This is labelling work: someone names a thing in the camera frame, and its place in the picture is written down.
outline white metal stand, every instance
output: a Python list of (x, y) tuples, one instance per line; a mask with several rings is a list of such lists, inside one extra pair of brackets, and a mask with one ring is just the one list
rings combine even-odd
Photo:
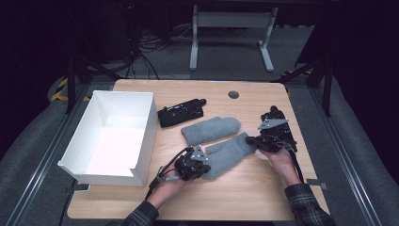
[(267, 43), (272, 33), (273, 24), (276, 20), (278, 8), (273, 8), (271, 12), (198, 12), (198, 7), (194, 6), (193, 11), (193, 45), (191, 47), (190, 70), (197, 69), (199, 40), (198, 28), (206, 27), (250, 27), (264, 28), (266, 34), (263, 40), (259, 40), (264, 65), (268, 72), (273, 72), (273, 64), (267, 52)]

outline gray glove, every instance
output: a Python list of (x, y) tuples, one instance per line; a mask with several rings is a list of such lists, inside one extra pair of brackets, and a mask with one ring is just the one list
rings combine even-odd
[(205, 148), (211, 170), (202, 175), (203, 179), (213, 180), (223, 172), (236, 166), (245, 156), (255, 153), (256, 147), (246, 143), (247, 133)]
[(240, 121), (235, 118), (220, 119), (220, 117), (215, 117), (183, 128), (182, 134), (188, 146), (195, 146), (236, 134), (240, 127)]

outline white open container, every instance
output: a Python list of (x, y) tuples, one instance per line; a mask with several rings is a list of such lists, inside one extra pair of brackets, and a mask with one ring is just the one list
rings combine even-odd
[(81, 184), (144, 186), (157, 123), (152, 93), (95, 90), (58, 165)]

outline light wood tabletop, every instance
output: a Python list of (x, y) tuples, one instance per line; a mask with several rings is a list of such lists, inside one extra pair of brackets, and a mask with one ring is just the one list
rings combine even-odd
[[(237, 91), (232, 99), (228, 93)], [(241, 122), (238, 134), (258, 136), (261, 115), (277, 106), (289, 120), (297, 142), (296, 154), (304, 179), (317, 179), (286, 89), (282, 84), (217, 81), (119, 80), (114, 91), (153, 92), (157, 110), (192, 99), (206, 99), (202, 118), (161, 128), (158, 124), (152, 161), (144, 187), (91, 186), (75, 192), (68, 209), (70, 218), (125, 218), (145, 198), (148, 185), (159, 167), (187, 145), (181, 133), (185, 126), (213, 117), (234, 117)], [(234, 136), (201, 144), (208, 145)], [(320, 206), (328, 212), (320, 186), (311, 186)], [(257, 154), (246, 156), (213, 181), (197, 179), (159, 210), (158, 219), (176, 220), (292, 220), (294, 215), (283, 193), (279, 176), (269, 161)]]

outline plaid sleeve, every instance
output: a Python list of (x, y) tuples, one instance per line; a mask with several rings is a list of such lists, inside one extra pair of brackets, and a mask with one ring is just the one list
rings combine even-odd
[(284, 190), (285, 196), (294, 213), (295, 221), (300, 225), (335, 225), (334, 219), (320, 208), (319, 203), (307, 184), (288, 186)]
[(110, 222), (107, 226), (150, 226), (158, 216), (158, 210), (149, 202), (144, 201), (123, 222)]

